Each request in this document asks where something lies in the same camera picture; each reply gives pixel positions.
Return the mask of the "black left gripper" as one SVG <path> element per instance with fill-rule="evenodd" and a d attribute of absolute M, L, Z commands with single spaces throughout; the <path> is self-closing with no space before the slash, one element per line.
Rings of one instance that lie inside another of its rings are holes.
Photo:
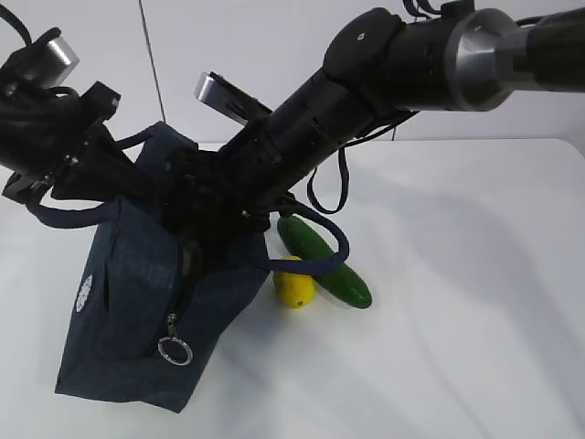
<path fill-rule="evenodd" d="M 19 204 L 40 200 L 151 198 L 154 183 L 124 153 L 152 136 L 150 128 L 114 140 L 103 123 L 122 95 L 97 81 L 71 87 L 10 82 L 1 96 L 1 166 L 11 170 L 2 196 Z"/>

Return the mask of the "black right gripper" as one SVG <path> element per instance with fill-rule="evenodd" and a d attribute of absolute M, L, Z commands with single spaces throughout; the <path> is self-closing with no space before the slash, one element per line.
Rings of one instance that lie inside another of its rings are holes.
<path fill-rule="evenodd" d="M 171 185 L 162 223 L 177 235 L 199 238 L 260 232 L 268 229 L 272 212 L 284 216 L 295 212 L 290 192 L 268 203 L 244 200 L 217 152 L 180 148 L 167 157 L 165 169 Z"/>

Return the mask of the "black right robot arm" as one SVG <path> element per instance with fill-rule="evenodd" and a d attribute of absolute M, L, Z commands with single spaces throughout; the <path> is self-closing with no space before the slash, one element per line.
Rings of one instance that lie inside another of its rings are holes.
<path fill-rule="evenodd" d="M 322 66 L 276 109 L 216 73 L 197 97 L 240 122 L 216 152 L 176 152 L 163 210 L 172 231 L 253 228 L 273 212 L 326 223 L 325 209 L 292 187 L 330 155 L 368 141 L 420 112 L 490 112 L 515 91 L 584 90 L 584 12 L 515 20 L 451 1 L 413 9 L 407 23 L 374 8 L 347 24 Z"/>

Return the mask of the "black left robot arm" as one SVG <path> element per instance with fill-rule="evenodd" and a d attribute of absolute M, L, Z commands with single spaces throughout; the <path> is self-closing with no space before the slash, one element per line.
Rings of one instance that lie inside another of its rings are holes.
<path fill-rule="evenodd" d="M 124 153 L 144 134 L 115 140 L 106 121 L 121 96 L 100 81 L 84 93 L 64 84 L 79 59 L 52 27 L 32 38 L 7 7 L 1 18 L 23 39 L 1 66 L 1 165 L 12 174 L 2 195 L 16 203 L 57 200 L 146 201 L 154 184 Z"/>

